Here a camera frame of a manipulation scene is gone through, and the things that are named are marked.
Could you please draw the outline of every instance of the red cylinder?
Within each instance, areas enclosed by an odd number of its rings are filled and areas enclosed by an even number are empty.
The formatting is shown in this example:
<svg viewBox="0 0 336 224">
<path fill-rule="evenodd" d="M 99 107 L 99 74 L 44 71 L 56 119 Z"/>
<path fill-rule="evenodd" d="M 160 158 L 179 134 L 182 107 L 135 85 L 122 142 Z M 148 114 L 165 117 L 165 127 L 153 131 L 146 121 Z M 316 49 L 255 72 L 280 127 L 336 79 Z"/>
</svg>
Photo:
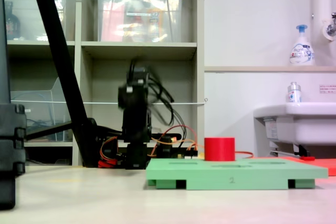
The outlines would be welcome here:
<svg viewBox="0 0 336 224">
<path fill-rule="evenodd" d="M 206 137 L 204 141 L 206 161 L 234 161 L 234 137 Z"/>
</svg>

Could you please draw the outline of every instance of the white tabletop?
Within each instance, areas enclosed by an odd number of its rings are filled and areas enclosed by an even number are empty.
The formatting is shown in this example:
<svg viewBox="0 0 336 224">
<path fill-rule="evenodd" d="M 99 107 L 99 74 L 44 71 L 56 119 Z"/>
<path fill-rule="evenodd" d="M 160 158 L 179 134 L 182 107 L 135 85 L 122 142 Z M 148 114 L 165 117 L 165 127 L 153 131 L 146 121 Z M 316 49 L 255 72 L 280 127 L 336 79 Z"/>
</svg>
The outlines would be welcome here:
<svg viewBox="0 0 336 224">
<path fill-rule="evenodd" d="M 336 223 L 336 177 L 316 189 L 187 191 L 148 189 L 144 170 L 27 170 L 1 224 Z"/>
</svg>

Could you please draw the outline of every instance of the soap dispenser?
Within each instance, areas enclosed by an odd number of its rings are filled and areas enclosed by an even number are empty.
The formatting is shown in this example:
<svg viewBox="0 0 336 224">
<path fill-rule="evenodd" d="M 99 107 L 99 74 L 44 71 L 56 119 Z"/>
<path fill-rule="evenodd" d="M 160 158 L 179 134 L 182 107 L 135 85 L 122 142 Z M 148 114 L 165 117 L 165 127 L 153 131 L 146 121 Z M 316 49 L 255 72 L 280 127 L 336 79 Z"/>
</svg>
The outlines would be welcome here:
<svg viewBox="0 0 336 224">
<path fill-rule="evenodd" d="M 296 29 L 299 30 L 299 38 L 297 39 L 292 53 L 289 58 L 291 65 L 296 66 L 313 66 L 315 65 L 315 55 L 311 44 L 308 42 L 305 30 L 308 28 L 306 25 L 299 25 Z"/>
</svg>

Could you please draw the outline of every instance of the black tripod leg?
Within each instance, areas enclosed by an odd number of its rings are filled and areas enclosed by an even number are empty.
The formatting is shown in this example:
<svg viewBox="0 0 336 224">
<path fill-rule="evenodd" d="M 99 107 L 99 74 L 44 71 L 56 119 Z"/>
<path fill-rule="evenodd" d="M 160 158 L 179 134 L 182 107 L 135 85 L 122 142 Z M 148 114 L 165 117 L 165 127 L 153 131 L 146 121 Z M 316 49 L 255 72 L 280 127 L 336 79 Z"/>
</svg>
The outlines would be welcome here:
<svg viewBox="0 0 336 224">
<path fill-rule="evenodd" d="M 87 167 L 98 167 L 100 146 L 96 141 L 96 129 L 85 112 L 55 0 L 36 1 L 48 36 L 51 55 L 67 102 L 73 124 L 72 131 L 83 163 Z"/>
</svg>

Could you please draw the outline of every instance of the faucet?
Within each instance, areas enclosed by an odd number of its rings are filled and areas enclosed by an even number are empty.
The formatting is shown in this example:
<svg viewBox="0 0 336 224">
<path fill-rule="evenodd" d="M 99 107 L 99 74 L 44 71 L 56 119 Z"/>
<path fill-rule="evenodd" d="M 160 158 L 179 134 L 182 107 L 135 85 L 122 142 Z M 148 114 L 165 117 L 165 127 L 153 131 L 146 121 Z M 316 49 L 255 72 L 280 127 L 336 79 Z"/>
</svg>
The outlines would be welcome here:
<svg viewBox="0 0 336 224">
<path fill-rule="evenodd" d="M 336 35 L 336 13 L 332 13 L 331 17 L 334 20 L 334 24 L 329 25 L 327 27 L 327 34 L 329 36 L 335 36 Z"/>
</svg>

